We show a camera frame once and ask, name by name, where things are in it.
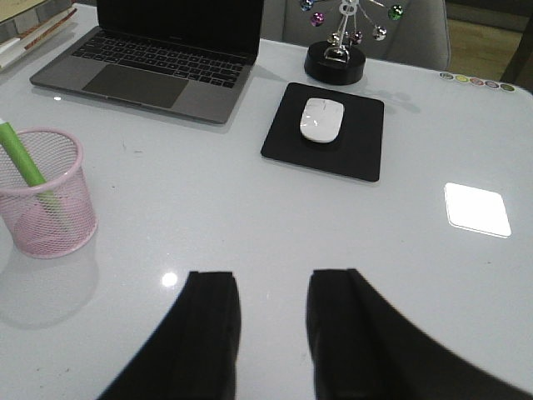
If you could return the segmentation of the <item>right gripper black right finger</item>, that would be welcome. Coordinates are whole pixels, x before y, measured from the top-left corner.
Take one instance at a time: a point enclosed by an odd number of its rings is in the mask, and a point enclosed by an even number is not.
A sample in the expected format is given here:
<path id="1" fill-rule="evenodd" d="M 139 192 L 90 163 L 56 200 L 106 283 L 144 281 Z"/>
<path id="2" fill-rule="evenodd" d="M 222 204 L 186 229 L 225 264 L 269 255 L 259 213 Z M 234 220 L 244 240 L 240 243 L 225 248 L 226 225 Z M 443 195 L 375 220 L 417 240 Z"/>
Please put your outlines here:
<path id="1" fill-rule="evenodd" d="M 306 330 L 318 399 L 530 399 L 440 345 L 356 270 L 316 270 Z"/>

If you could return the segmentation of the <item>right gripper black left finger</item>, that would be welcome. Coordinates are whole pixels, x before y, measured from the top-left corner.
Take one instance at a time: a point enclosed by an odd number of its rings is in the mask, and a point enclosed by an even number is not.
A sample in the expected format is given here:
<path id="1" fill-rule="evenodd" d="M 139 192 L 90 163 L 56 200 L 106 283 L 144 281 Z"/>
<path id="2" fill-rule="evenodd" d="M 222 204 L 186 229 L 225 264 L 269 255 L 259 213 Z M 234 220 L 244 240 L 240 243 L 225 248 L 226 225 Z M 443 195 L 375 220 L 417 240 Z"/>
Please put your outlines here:
<path id="1" fill-rule="evenodd" d="M 102 399 L 233 399 L 241 307 L 231 272 L 190 272 L 179 297 Z"/>

